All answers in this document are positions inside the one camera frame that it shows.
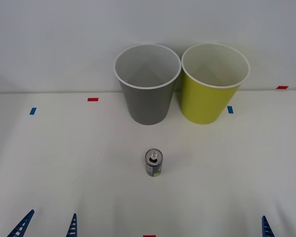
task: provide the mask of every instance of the can label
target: can label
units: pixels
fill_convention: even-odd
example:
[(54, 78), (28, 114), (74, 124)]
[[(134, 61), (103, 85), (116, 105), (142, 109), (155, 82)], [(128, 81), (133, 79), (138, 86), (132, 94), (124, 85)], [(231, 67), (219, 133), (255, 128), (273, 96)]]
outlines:
[(147, 170), (148, 170), (149, 172), (152, 172), (152, 171), (153, 171), (153, 168), (152, 168), (151, 166), (147, 165)]

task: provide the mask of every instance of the white wall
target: white wall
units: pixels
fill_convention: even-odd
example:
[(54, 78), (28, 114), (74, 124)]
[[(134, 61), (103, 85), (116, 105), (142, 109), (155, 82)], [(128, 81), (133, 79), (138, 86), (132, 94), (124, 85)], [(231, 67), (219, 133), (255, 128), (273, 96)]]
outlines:
[(118, 91), (121, 50), (201, 41), (244, 52), (242, 89), (296, 89), (296, 0), (0, 0), (0, 92)]

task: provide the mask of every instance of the white tabletop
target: white tabletop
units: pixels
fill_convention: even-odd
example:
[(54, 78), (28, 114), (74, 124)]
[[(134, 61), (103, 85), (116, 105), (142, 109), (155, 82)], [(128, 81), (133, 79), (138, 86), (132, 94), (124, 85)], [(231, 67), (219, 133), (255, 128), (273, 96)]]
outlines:
[[(87, 102), (98, 97), (98, 102)], [(0, 94), (0, 237), (296, 237), (296, 91), (240, 91), (210, 125), (134, 122), (121, 93)], [(30, 115), (32, 107), (37, 110)], [(164, 155), (146, 174), (145, 152)]]

